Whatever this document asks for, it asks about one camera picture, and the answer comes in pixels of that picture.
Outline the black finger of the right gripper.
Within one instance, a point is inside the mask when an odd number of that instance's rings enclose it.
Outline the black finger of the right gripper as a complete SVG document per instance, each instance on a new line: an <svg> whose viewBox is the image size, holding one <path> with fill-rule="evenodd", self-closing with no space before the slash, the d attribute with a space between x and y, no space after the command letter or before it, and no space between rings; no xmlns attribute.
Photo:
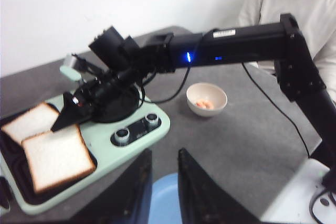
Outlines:
<svg viewBox="0 0 336 224"><path fill-rule="evenodd" d="M64 107L50 128L52 132L57 132L74 124L80 124L91 118L91 106L82 98L78 98L70 92L65 92L63 102Z"/></svg>

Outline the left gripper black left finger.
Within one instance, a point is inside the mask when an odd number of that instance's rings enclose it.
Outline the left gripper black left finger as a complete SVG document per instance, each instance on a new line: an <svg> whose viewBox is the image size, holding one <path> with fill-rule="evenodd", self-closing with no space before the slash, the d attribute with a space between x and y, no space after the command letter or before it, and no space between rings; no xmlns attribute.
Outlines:
<svg viewBox="0 0 336 224"><path fill-rule="evenodd" d="M118 179L64 223L148 223L152 151L146 148Z"/></svg>

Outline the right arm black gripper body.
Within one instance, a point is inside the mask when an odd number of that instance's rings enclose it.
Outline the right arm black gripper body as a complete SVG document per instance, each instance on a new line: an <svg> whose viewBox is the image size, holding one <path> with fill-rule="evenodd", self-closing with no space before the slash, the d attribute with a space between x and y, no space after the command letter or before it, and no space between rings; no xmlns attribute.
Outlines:
<svg viewBox="0 0 336 224"><path fill-rule="evenodd" d="M81 85L71 96L71 109L80 119L124 119L143 105L147 60L132 37L123 38L111 26L89 44L108 67Z"/></svg>

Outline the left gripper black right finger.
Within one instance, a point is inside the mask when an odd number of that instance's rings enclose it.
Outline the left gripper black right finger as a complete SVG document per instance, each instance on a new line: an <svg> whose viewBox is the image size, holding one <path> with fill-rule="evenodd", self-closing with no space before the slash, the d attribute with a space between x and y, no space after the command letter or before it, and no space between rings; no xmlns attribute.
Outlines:
<svg viewBox="0 0 336 224"><path fill-rule="evenodd" d="M194 157L178 151L178 197L182 223L260 223L221 189Z"/></svg>

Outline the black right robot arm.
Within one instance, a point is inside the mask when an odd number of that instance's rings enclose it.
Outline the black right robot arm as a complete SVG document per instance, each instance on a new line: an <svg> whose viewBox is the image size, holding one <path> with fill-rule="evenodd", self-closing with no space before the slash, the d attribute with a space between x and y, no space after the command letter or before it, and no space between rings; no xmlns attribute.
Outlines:
<svg viewBox="0 0 336 224"><path fill-rule="evenodd" d="M335 157L335 104L290 14L282 14L279 22L266 25L213 29L205 34L156 35L143 46L109 28L89 47L109 71L88 86L81 86L75 95L65 93L65 105L53 131L91 118L104 101L151 72L273 61L281 91L299 106Z"/></svg>

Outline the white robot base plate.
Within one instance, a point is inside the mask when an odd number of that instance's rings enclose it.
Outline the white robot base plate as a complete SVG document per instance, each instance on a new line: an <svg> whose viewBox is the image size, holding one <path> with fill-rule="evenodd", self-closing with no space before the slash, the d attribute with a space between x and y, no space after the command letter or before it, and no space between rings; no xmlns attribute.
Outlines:
<svg viewBox="0 0 336 224"><path fill-rule="evenodd" d="M329 168L315 159L305 161L260 217L268 223L316 223L309 212L311 199L324 190Z"/></svg>

